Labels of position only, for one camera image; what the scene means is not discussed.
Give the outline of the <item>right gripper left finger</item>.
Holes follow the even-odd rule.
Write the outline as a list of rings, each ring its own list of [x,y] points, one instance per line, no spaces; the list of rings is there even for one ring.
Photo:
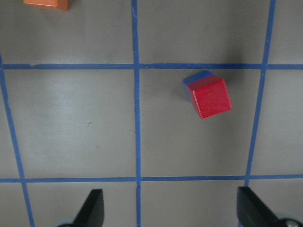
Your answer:
[[[93,189],[87,196],[72,225],[76,227],[102,227],[104,219],[103,190]]]

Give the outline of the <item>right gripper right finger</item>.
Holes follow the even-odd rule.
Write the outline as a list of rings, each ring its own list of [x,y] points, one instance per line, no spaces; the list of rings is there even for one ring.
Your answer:
[[[237,218],[243,227],[283,227],[269,207],[249,187],[237,189]]]

